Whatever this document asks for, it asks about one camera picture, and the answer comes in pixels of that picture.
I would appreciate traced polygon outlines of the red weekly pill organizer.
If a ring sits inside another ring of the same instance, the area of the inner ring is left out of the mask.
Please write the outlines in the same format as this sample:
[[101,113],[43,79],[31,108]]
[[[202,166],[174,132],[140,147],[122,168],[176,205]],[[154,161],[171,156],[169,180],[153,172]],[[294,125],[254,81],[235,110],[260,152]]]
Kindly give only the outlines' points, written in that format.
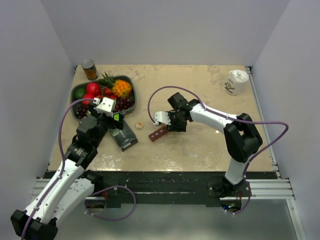
[[152,132],[151,134],[148,135],[148,138],[154,142],[157,139],[163,137],[164,135],[167,134],[167,126],[162,125],[160,128],[158,128],[156,131]]

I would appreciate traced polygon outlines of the orange white bottle cap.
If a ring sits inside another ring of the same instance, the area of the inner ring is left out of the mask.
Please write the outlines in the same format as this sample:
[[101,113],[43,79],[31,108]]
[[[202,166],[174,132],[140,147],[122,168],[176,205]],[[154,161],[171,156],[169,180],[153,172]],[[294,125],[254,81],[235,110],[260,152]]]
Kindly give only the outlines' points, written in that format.
[[141,123],[141,122],[137,122],[136,124],[135,124],[135,128],[136,129],[141,129],[143,127],[143,124]]

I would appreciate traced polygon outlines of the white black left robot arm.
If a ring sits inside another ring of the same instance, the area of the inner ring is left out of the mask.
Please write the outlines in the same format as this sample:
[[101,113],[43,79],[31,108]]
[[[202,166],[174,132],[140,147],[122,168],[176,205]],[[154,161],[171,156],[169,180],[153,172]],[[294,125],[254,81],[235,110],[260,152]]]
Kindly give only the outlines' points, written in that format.
[[58,226],[87,196],[104,190],[101,176],[87,170],[109,129],[123,129],[124,115],[94,113],[82,119],[62,162],[40,194],[11,215],[15,233],[23,240],[53,240]]

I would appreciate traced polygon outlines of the green small box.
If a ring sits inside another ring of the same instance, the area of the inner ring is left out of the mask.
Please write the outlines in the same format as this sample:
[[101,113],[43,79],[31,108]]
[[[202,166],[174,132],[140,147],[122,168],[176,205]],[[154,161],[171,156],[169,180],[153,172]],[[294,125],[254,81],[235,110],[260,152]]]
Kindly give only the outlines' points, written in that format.
[[115,120],[115,121],[119,121],[120,120],[120,115],[117,113],[117,114],[115,114],[114,116],[113,116],[113,119]]

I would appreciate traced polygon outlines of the black razor stand box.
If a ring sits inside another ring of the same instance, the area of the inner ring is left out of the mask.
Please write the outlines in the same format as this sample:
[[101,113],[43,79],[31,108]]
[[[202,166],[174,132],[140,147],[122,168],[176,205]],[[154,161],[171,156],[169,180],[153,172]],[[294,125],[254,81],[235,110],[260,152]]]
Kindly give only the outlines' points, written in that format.
[[137,136],[125,121],[123,129],[109,128],[108,132],[122,152],[139,142]]

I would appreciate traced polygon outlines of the dark red grape bunch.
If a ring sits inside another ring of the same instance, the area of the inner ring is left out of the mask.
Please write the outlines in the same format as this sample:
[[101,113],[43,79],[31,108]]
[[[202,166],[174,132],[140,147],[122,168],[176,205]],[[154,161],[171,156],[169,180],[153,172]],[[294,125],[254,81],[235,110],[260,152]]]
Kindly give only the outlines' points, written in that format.
[[[118,98],[116,100],[116,105],[113,110],[114,113],[117,112],[123,112],[130,108],[132,108],[135,104],[135,100],[124,97],[124,98]],[[72,108],[72,112],[74,114],[74,117],[78,120],[81,120],[83,117],[87,117],[87,111],[89,111],[89,105],[83,105],[82,103],[79,103],[76,107]]]

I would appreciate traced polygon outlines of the strawberry pile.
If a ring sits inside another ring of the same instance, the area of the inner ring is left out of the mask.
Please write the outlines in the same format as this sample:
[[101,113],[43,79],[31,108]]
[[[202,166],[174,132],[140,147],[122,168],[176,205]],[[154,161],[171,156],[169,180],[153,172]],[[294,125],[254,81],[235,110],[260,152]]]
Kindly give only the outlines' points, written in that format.
[[116,95],[108,87],[103,87],[101,89],[100,93],[96,97],[99,98],[99,99],[102,99],[102,98],[109,98],[109,99],[112,99],[112,100],[116,100],[117,99]]

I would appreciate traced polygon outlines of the red apple lower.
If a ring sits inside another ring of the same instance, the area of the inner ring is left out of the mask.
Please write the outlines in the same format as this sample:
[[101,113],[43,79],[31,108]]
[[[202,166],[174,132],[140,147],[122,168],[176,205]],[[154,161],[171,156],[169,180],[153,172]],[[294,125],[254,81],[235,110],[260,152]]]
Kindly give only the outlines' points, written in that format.
[[82,97],[84,100],[81,102],[83,105],[87,106],[90,102],[91,102],[91,99],[94,99],[95,98],[95,95],[94,94],[91,94],[91,93],[86,93],[83,97]]

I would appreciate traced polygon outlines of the red apple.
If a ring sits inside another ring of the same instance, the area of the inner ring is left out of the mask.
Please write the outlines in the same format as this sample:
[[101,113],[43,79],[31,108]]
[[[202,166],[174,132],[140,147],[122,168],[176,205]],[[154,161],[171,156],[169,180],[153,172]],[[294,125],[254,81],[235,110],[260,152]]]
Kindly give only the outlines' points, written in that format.
[[95,98],[95,95],[94,94],[91,94],[91,93],[86,93],[83,97],[82,97],[84,100],[81,102],[83,105],[87,106],[90,102],[91,102],[91,99],[94,99]]
[[91,82],[86,86],[86,93],[98,96],[101,94],[101,88],[97,83]]

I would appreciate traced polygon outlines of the red apple upper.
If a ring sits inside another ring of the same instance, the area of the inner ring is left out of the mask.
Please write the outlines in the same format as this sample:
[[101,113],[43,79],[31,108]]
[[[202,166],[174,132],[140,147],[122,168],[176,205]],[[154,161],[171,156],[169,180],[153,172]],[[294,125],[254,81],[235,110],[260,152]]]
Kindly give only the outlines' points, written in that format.
[[91,82],[86,86],[86,93],[98,96],[101,94],[101,88],[97,83]]

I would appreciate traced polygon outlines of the dark grey fruit tray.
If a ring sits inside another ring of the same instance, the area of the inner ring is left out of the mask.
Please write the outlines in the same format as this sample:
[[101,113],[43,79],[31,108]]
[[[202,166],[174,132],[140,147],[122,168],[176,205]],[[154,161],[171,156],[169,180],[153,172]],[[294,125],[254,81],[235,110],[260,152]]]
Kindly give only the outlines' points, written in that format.
[[102,99],[104,97],[116,101],[115,113],[131,113],[136,106],[135,88],[131,79],[125,75],[113,76],[103,74],[101,79],[76,85],[70,94],[74,102],[83,97]]

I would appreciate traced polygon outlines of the orange spiky fruit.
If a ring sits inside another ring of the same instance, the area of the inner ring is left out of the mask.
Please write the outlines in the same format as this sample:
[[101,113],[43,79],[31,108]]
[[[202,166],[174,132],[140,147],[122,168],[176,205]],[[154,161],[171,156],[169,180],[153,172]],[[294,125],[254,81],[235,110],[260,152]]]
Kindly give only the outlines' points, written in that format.
[[132,93],[133,87],[132,85],[125,80],[116,80],[113,87],[112,92],[117,98],[128,98]]

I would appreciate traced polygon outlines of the green lime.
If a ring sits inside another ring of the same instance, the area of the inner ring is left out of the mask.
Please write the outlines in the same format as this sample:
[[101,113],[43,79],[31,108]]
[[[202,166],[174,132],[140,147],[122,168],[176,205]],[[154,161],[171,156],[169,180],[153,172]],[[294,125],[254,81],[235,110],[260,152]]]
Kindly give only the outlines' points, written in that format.
[[84,95],[86,94],[86,89],[85,88],[78,88],[75,92],[74,92],[74,99],[75,100],[79,100],[82,99],[84,97]]

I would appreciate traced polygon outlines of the tin can yellow label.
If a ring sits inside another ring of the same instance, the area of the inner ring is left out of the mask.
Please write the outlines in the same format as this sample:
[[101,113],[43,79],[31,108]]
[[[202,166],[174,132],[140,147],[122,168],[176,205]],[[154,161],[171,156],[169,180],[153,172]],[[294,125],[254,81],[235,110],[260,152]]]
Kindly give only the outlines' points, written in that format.
[[97,68],[92,59],[86,59],[81,63],[81,67],[88,80],[94,81],[99,77]]

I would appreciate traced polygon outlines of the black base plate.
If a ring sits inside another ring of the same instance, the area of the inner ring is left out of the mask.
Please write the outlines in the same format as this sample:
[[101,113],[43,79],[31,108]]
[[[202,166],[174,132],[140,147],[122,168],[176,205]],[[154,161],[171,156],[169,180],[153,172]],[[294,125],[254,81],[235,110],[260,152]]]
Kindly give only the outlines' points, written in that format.
[[123,204],[205,205],[219,207],[228,198],[245,198],[253,193],[253,178],[275,180],[271,172],[251,172],[248,180],[232,186],[224,172],[212,171],[92,171],[87,170],[71,182],[75,188],[80,179],[94,185],[93,191],[106,202],[107,208]]

